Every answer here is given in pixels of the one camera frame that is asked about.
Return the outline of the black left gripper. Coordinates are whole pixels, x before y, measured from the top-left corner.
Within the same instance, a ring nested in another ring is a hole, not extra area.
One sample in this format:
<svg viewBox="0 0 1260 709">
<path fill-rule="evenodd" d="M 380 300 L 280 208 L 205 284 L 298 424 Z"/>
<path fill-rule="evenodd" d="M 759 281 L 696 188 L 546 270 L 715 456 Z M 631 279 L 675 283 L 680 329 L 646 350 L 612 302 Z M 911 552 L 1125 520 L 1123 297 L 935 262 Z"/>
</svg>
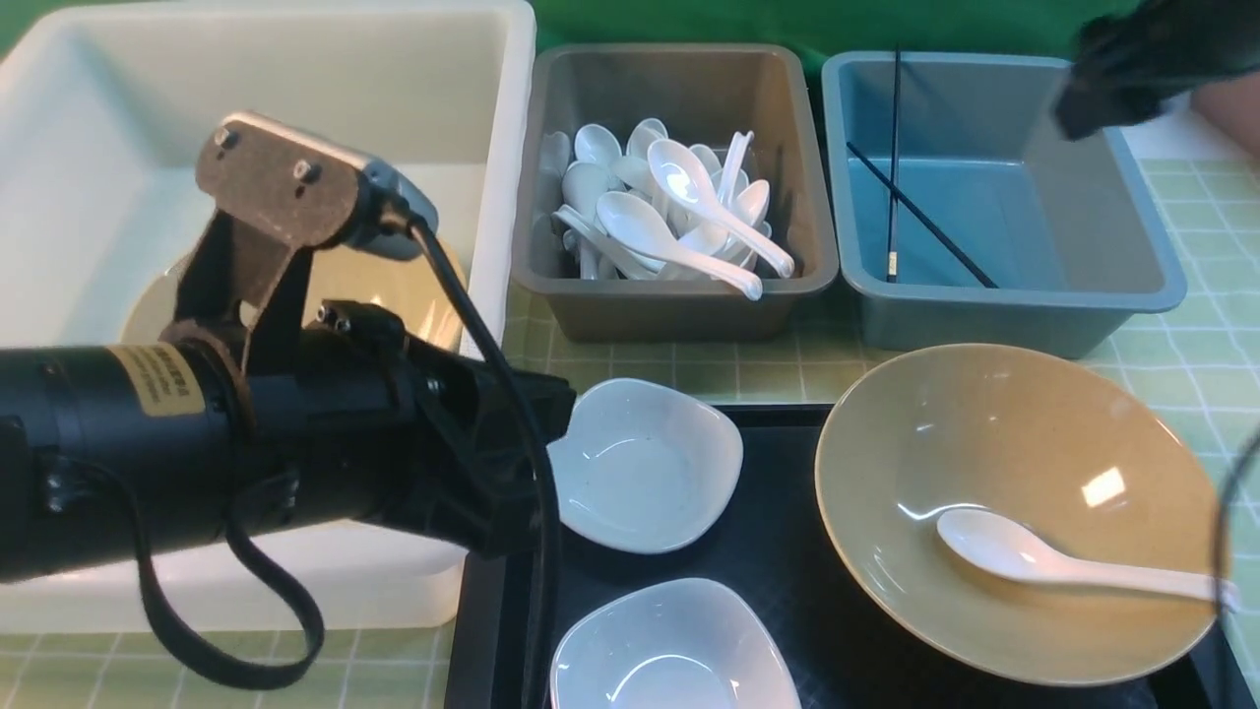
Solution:
<svg viewBox="0 0 1260 709">
<path fill-rule="evenodd" d="M 268 481 L 252 533 L 352 520 L 481 557 L 557 528 L 538 474 L 576 392 L 561 377 L 428 345 L 375 305 L 330 302 L 292 372 L 239 377 L 239 484 Z"/>
</svg>

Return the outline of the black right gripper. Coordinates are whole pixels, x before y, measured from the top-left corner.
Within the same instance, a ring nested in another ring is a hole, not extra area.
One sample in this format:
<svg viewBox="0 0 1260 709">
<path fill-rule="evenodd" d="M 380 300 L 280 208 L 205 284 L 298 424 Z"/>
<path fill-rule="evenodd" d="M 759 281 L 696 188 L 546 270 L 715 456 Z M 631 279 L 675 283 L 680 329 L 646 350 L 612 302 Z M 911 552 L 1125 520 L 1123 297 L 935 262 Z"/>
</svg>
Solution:
<svg viewBox="0 0 1260 709">
<path fill-rule="evenodd" d="M 1068 141 L 1144 123 L 1169 99 L 1251 76 L 1257 63 L 1256 1 L 1142 1 L 1080 28 L 1055 122 Z"/>
</svg>

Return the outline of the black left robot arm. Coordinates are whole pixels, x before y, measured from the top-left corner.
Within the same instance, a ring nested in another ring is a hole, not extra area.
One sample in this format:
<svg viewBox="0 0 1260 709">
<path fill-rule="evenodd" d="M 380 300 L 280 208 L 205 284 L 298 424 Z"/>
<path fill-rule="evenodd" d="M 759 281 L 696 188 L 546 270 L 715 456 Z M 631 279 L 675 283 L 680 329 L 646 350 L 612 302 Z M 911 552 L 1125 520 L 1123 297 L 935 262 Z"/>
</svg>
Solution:
<svg viewBox="0 0 1260 709">
<path fill-rule="evenodd" d="M 305 315 L 280 377 L 238 380 L 208 343 L 3 353 L 3 579 L 134 559 L 129 485 L 152 552 L 219 543 L 232 502 L 251 536 L 359 523 L 481 557 L 536 550 L 530 458 L 488 363 L 404 335 L 373 305 L 368 335 Z"/>
</svg>

